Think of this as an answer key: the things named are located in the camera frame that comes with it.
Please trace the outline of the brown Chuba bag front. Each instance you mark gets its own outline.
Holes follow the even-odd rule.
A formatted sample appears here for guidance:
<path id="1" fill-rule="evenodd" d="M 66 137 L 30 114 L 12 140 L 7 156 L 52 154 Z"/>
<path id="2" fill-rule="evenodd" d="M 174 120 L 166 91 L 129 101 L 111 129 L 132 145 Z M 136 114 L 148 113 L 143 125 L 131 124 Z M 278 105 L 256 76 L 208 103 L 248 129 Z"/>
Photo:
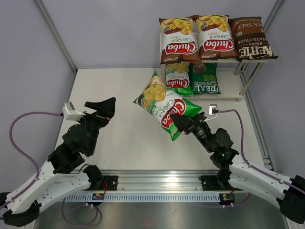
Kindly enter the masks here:
<path id="1" fill-rule="evenodd" d="M 159 19 L 162 29 L 160 64 L 202 62 L 195 36 L 193 34 L 193 18 L 178 17 Z"/>

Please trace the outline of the brown chuba bag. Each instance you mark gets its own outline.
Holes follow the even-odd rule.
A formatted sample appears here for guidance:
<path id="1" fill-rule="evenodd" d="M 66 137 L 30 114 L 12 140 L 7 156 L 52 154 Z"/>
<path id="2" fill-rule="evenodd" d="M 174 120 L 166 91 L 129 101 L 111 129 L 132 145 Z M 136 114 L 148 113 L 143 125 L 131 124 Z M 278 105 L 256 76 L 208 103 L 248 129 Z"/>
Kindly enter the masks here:
<path id="1" fill-rule="evenodd" d="M 201 60 L 236 58 L 238 53 L 229 29 L 227 15 L 194 15 Z"/>
<path id="2" fill-rule="evenodd" d="M 202 62 L 195 36 L 193 34 L 193 18 L 178 17 L 159 19 L 162 29 L 160 64 Z"/>

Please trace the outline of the dark green Real chips bag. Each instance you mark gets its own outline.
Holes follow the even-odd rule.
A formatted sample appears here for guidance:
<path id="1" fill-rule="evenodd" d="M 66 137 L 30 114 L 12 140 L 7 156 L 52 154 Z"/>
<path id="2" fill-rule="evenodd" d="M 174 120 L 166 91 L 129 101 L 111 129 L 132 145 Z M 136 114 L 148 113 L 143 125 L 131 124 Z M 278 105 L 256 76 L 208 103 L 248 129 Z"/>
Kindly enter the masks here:
<path id="1" fill-rule="evenodd" d="M 189 65 L 190 86 L 194 94 L 221 94 L 217 81 L 217 63 Z"/>

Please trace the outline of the green Chuba bag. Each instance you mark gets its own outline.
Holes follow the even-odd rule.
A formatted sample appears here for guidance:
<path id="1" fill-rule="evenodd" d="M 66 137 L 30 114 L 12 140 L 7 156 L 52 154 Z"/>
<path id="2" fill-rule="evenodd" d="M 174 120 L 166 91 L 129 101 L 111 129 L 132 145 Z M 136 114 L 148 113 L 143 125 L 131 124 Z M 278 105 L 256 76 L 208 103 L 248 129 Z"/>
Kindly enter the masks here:
<path id="1" fill-rule="evenodd" d="M 181 96 L 193 97 L 189 78 L 189 63 L 167 64 L 165 70 L 165 85 Z"/>
<path id="2" fill-rule="evenodd" d="M 170 134 L 172 141 L 179 137 L 181 131 L 171 115 L 193 117 L 202 110 L 201 106 L 190 102 L 165 86 L 157 72 L 153 73 L 144 90 L 134 99 L 133 103 L 152 115 L 162 129 Z"/>

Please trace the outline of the brown Chuba bag back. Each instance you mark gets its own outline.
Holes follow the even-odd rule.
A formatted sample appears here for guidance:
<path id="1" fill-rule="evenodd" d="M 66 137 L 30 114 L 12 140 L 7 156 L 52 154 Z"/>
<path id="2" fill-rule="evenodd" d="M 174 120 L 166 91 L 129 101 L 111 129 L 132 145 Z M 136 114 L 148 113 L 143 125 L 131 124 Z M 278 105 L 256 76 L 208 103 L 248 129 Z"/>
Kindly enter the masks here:
<path id="1" fill-rule="evenodd" d="M 227 15 L 194 15 L 201 60 L 236 58 L 238 53 L 229 29 Z"/>

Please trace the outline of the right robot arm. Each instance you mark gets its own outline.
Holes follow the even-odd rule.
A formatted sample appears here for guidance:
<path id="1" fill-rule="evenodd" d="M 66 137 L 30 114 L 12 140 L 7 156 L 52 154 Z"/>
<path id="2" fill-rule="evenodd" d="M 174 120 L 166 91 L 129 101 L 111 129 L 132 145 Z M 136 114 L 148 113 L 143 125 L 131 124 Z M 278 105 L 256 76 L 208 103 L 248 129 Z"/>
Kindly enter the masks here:
<path id="1" fill-rule="evenodd" d="M 216 175 L 218 187 L 244 190 L 273 204 L 291 221 L 304 224 L 305 179 L 302 176 L 288 177 L 250 161 L 244 150 L 233 149 L 225 129 L 211 132 L 204 113 L 194 117 L 173 114 L 171 118 L 179 131 L 193 134 L 211 153 L 212 163 L 219 168 Z"/>

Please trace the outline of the brown Kettle chips bag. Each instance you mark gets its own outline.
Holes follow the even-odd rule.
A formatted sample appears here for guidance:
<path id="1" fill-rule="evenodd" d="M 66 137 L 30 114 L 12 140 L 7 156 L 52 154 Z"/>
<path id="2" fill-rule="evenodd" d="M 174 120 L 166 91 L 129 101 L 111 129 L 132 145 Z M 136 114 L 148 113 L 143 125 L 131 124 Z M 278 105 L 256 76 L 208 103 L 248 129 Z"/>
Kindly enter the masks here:
<path id="1" fill-rule="evenodd" d="M 267 40 L 261 17 L 230 18 L 228 23 L 238 61 L 278 58 Z"/>

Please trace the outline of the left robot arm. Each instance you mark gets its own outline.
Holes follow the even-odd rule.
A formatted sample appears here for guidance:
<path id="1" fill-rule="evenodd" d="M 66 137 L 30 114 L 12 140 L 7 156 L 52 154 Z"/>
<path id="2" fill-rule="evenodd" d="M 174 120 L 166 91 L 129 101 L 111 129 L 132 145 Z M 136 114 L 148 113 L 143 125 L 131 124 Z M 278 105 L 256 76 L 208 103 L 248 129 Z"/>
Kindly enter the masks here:
<path id="1" fill-rule="evenodd" d="M 115 115 L 115 103 L 115 97 L 101 102 L 86 102 L 85 107 L 93 110 L 93 113 L 88 113 L 78 112 L 72 102 L 65 102 L 59 116 L 75 121 L 75 124 L 69 127 L 62 136 L 63 143 L 56 147 L 41 167 L 16 145 L 12 137 L 14 126 L 10 126 L 12 145 L 34 164 L 36 173 L 16 190 L 0 194 L 0 207 L 6 209 L 1 220 L 6 225 L 26 226 L 54 203 L 78 191 L 107 190 L 108 184 L 96 165 L 87 165 L 68 181 L 56 182 L 82 165 L 85 156 L 94 154 L 100 129 L 108 125 Z"/>

